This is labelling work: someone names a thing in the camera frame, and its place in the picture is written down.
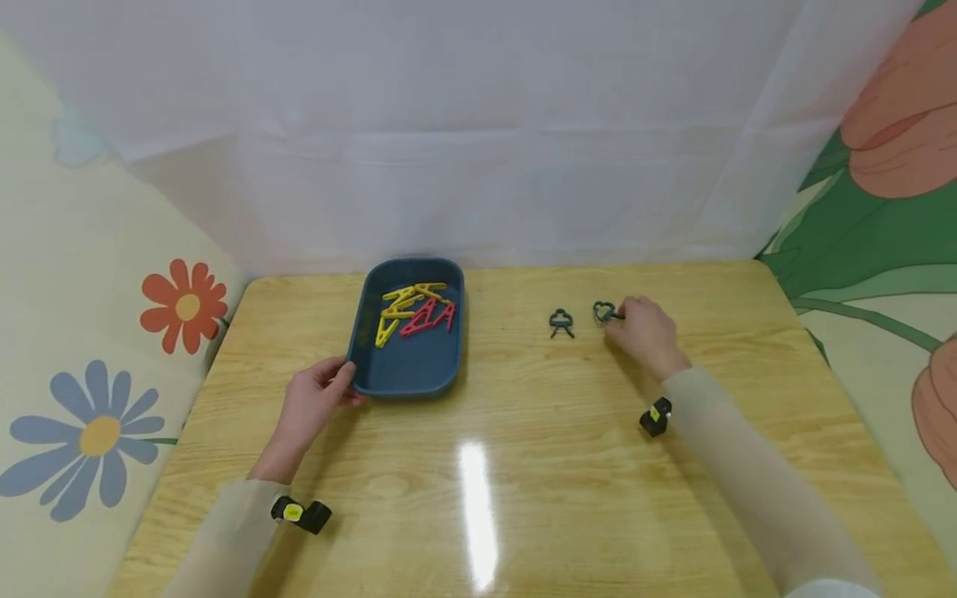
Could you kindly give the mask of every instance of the pink tulip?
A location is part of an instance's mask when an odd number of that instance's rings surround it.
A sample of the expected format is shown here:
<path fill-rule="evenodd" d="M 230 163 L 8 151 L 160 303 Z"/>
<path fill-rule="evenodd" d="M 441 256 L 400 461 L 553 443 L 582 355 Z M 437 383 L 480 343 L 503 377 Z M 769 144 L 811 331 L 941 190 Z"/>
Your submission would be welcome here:
<path fill-rule="evenodd" d="M 907 26 L 841 124 L 851 176 L 885 199 L 957 178 L 957 2 Z"/>
<path fill-rule="evenodd" d="M 957 490 L 957 335 L 930 356 L 911 394 L 917 434 Z"/>

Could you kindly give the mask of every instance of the blue tray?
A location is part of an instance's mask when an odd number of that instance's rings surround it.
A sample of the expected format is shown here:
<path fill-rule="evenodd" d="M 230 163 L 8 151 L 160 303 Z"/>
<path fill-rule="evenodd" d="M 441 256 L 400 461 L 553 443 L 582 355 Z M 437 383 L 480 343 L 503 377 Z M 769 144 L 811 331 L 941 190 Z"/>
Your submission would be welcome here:
<path fill-rule="evenodd" d="M 437 291 L 456 303 L 452 330 L 446 322 L 407 339 L 396 329 L 383 348 L 376 348 L 375 334 L 385 293 L 416 282 L 445 282 Z M 465 275 L 453 261 L 439 257 L 392 259 L 373 268 L 359 299 L 359 311 L 352 327 L 348 359 L 356 365 L 352 382 L 357 392 L 379 399 L 434 398 L 452 385 L 462 354 L 462 322 L 465 314 Z M 408 320 L 399 323 L 402 328 Z"/>

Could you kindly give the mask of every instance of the yellow plastic piece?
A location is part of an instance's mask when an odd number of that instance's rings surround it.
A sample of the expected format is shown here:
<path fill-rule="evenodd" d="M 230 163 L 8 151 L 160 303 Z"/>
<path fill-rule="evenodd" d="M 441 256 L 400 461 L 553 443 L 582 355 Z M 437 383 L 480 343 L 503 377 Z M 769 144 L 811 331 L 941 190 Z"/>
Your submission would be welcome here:
<path fill-rule="evenodd" d="M 386 326 L 386 319 L 379 319 L 379 329 L 375 333 L 375 345 L 380 349 L 386 346 L 386 343 L 389 342 L 389 337 L 392 336 L 392 333 L 395 332 L 395 329 L 399 327 L 399 320 L 393 320 L 389 323 L 389 326 Z"/>
<path fill-rule="evenodd" d="M 421 293 L 422 295 L 425 295 L 426 297 L 434 297 L 438 299 L 439 301 L 441 301 L 442 303 L 445 303 L 446 305 L 451 305 L 452 304 L 451 301 L 449 301 L 448 299 L 445 299 L 439 294 L 432 292 L 432 289 L 442 290 L 448 286 L 449 285 L 447 285 L 444 282 L 419 282 L 418 284 L 414 285 L 414 288 L 416 293 Z"/>
<path fill-rule="evenodd" d="M 390 309 L 382 310 L 382 317 L 392 320 L 408 320 L 415 315 L 415 312 L 393 312 Z"/>
<path fill-rule="evenodd" d="M 408 299 L 412 295 L 415 295 L 415 285 L 403 287 L 401 289 L 396 289 L 392 291 L 391 293 L 385 293 L 382 296 L 382 300 L 392 301 L 393 299 L 395 299 L 396 301 L 402 301 L 402 300 Z"/>
<path fill-rule="evenodd" d="M 382 317 L 383 318 L 399 318 L 401 320 L 411 318 L 412 316 L 415 315 L 415 312 L 404 312 L 400 310 L 403 310 L 407 307 L 412 307 L 413 305 L 415 305 L 416 301 L 420 301 L 424 298 L 425 298 L 424 295 L 416 295 L 408 299 L 396 299 L 395 301 L 392 302 L 392 305 L 382 310 Z"/>
<path fill-rule="evenodd" d="M 286 508 L 282 509 L 282 518 L 287 521 L 298 521 L 302 519 L 302 505 L 287 504 Z"/>

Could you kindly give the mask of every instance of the red plastic piece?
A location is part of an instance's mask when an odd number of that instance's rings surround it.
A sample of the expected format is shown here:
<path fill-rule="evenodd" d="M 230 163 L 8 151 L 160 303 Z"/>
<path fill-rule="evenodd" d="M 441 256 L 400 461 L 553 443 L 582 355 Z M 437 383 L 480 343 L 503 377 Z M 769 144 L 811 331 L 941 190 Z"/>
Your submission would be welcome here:
<path fill-rule="evenodd" d="M 448 320 L 449 325 L 447 326 L 447 332 L 452 332 L 452 318 L 456 315 L 456 305 L 450 302 L 445 306 L 445 309 L 442 310 L 442 313 L 438 315 L 438 318 L 432 322 L 433 326 L 438 326 L 438 323 L 443 320 Z"/>
<path fill-rule="evenodd" d="M 406 325 L 402 326 L 402 329 L 399 330 L 399 336 L 403 339 L 406 339 L 416 332 L 421 332 L 422 330 L 428 330 L 429 328 L 432 328 L 434 326 L 434 322 L 429 321 L 429 319 L 432 317 L 432 312 L 435 310 L 435 306 L 437 304 L 438 299 L 435 297 L 426 301 L 425 305 L 419 307 L 418 311 L 415 312 L 415 315 L 412 316 L 412 320 Z"/>

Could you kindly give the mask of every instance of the wood grain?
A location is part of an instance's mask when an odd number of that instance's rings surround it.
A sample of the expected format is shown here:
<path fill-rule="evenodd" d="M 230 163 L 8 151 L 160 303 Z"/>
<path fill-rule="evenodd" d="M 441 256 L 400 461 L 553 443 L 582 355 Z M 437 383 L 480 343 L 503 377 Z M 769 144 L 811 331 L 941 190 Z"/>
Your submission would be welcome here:
<path fill-rule="evenodd" d="M 289 377 L 345 351 L 362 281 L 249 286 L 111 595 L 160 594 L 219 485 L 255 461 Z M 674 315 L 693 359 L 824 494 L 888 595 L 955 595 L 939 550 L 764 266 L 470 271 L 466 286 L 453 392 L 337 415 L 295 486 L 335 515 L 315 538 L 282 526 L 254 596 L 774 595 L 680 440 L 649 440 L 636 426 L 657 388 L 605 345 L 590 307 L 637 293 Z M 574 315 L 577 339 L 549 339 L 556 307 Z"/>

